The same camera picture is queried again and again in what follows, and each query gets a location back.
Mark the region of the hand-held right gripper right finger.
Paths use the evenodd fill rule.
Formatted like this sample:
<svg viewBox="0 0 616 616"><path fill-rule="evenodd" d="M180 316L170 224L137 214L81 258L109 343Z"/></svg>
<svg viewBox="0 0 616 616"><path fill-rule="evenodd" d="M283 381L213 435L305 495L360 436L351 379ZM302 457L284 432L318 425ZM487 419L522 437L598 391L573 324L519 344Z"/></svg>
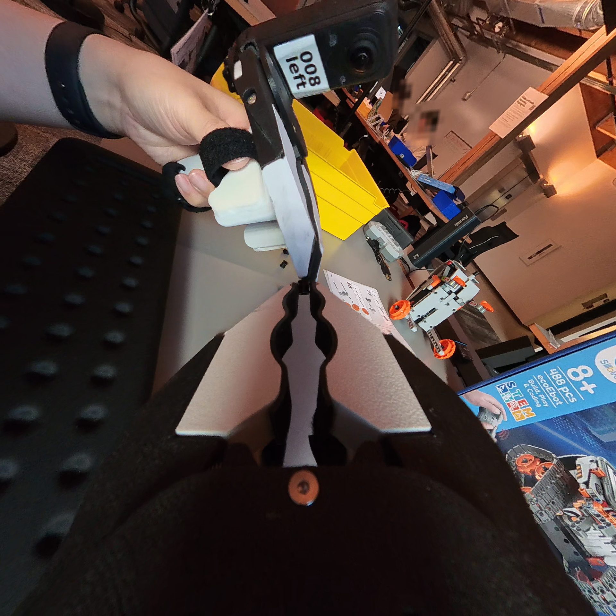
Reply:
<svg viewBox="0 0 616 616"><path fill-rule="evenodd" d="M361 444L431 424L397 360L414 355L321 285L309 285L323 353L309 443L318 463L346 463Z"/></svg>

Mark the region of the person's left hand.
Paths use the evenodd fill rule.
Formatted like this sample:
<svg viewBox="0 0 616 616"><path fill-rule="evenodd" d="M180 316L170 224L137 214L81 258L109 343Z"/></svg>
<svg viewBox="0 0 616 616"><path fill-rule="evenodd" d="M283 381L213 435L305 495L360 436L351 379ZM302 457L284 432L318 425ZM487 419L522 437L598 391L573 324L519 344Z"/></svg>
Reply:
<svg viewBox="0 0 616 616"><path fill-rule="evenodd" d="M166 59L103 35L90 35L79 75L97 121L133 140L160 165L197 153L216 129L249 130L243 105Z"/></svg>

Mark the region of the black upright device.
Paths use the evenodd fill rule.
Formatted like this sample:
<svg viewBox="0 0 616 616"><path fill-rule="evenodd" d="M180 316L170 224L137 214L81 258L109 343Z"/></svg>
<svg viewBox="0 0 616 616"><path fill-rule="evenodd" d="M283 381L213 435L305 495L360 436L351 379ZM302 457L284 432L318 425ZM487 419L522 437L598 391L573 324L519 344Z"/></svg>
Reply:
<svg viewBox="0 0 616 616"><path fill-rule="evenodd" d="M410 265L419 269L430 265L433 259L451 249L480 223L481 220L471 210L464 208L442 227L437 227L413 242L408 255Z"/></svg>

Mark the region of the grey battery box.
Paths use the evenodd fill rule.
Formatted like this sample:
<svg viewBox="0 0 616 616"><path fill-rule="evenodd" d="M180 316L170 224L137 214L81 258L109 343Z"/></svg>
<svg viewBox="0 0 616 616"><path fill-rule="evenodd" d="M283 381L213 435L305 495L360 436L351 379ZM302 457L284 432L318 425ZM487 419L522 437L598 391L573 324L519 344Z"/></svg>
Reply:
<svg viewBox="0 0 616 616"><path fill-rule="evenodd" d="M367 239L376 240L381 256L386 263L392 263L405 255L404 250L412 245L414 236L401 226L396 219L373 219L364 225Z"/></svg>

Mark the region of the blue robot kit box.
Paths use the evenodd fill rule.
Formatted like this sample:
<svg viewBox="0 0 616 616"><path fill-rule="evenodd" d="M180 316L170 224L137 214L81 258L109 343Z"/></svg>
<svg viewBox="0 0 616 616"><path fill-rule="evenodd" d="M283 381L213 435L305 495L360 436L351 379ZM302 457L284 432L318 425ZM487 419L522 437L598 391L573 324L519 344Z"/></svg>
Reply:
<svg viewBox="0 0 616 616"><path fill-rule="evenodd" d="M615 615L615 333L458 395L504 453L548 546Z"/></svg>

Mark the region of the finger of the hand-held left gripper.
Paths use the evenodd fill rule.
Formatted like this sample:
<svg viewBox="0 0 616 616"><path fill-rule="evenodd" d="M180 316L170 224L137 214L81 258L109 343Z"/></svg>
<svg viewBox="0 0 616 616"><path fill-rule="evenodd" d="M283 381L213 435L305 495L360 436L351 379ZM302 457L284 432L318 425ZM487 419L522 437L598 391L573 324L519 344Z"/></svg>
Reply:
<svg viewBox="0 0 616 616"><path fill-rule="evenodd" d="M323 256L320 215L306 157L294 149L272 105L282 156L262 169L273 210L300 279L316 283Z"/></svg>

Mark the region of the instruction booklet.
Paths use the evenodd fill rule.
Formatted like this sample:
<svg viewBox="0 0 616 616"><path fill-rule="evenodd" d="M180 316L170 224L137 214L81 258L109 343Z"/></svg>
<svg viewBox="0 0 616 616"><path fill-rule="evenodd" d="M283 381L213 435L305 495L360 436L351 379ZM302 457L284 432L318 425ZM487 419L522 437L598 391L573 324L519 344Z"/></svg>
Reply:
<svg viewBox="0 0 616 616"><path fill-rule="evenodd" d="M328 270L324 270L323 273L327 286L333 295L350 306L364 319L381 329L383 334L394 334L395 327L376 289Z"/></svg>

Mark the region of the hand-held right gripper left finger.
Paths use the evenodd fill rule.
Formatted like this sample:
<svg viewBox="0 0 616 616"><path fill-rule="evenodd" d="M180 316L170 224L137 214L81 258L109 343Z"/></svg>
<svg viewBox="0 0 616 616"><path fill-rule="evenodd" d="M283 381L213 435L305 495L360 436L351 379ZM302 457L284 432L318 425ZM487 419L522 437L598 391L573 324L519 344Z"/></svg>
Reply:
<svg viewBox="0 0 616 616"><path fill-rule="evenodd" d="M261 463L309 462L309 298L292 284L222 336L176 427L246 444Z"/></svg>

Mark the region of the yellow plastic parts bin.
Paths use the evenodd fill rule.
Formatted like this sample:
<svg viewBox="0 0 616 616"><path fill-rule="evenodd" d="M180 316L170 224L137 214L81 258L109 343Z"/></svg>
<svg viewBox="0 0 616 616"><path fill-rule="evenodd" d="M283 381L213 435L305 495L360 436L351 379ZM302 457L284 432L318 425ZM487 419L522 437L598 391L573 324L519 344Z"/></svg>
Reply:
<svg viewBox="0 0 616 616"><path fill-rule="evenodd" d="M356 151L298 100L293 111L307 145L307 167L317 199L321 228L347 239L388 207L385 197ZM259 164L252 160L229 171L209 196L217 222L235 227L275 220L275 212Z"/></svg>

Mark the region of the partly built toy robot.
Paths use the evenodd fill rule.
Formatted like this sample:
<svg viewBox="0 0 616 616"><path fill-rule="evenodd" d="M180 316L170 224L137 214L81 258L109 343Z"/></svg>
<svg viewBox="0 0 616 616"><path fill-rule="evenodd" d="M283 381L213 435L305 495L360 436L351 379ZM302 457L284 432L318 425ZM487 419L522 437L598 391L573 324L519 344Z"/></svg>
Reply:
<svg viewBox="0 0 616 616"><path fill-rule="evenodd" d="M405 320L412 331L423 329L432 344L435 358L451 358L456 343L451 339L439 339L435 328L465 305L480 313L493 312L487 302L474 300L479 292L476 276L461 263L447 261L438 267L431 277L420 284L406 299L391 305L389 318Z"/></svg>

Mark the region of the black wristband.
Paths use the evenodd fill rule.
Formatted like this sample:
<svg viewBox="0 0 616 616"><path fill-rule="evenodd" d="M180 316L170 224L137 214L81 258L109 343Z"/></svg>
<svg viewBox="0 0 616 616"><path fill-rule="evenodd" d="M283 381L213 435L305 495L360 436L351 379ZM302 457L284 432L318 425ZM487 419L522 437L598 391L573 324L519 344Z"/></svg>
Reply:
<svg viewBox="0 0 616 616"><path fill-rule="evenodd" d="M49 34L44 50L47 80L58 111L75 129L103 139L120 139L96 119L88 103L79 75L81 47L90 35L99 32L63 21Z"/></svg>

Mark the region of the grey desk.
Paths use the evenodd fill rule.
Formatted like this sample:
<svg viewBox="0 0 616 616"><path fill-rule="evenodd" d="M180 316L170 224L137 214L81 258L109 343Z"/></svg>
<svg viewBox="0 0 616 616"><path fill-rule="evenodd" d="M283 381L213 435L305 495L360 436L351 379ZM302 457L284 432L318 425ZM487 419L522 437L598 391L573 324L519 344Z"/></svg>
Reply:
<svg viewBox="0 0 616 616"><path fill-rule="evenodd" d="M189 446L190 437L194 445L201 447L206 446L206 439L209 439L210 447L231 444L220 437L178 436L176 427L224 333L275 293L290 285L283 286L270 275L233 264L207 252L206 248L219 242L228 249L230 256L239 257L240 233L220 227L212 216L206 216L203 223L190 222L197 219L198 215L189 213L185 213L181 219L181 238L175 251L159 353L159 364L168 372L172 362L178 364L184 358L187 363L148 403L158 438L167 441L175 439L176 455L181 445ZM324 361L323 353L315 344L316 329L309 299L309 436L312 434L312 418L316 409L319 371ZM454 468L461 469L468 462L482 470L492 459L502 458L496 444L482 429L462 398L416 357L403 359L399 350L394 350L394 354L432 428L426 433L393 434L380 440L393 437L397 446L394 453L408 456L412 461L435 458L436 462L426 462L429 467L435 467L445 457L450 457ZM316 467L344 466L346 463L316 462L309 443L308 463L261 464Z"/></svg>

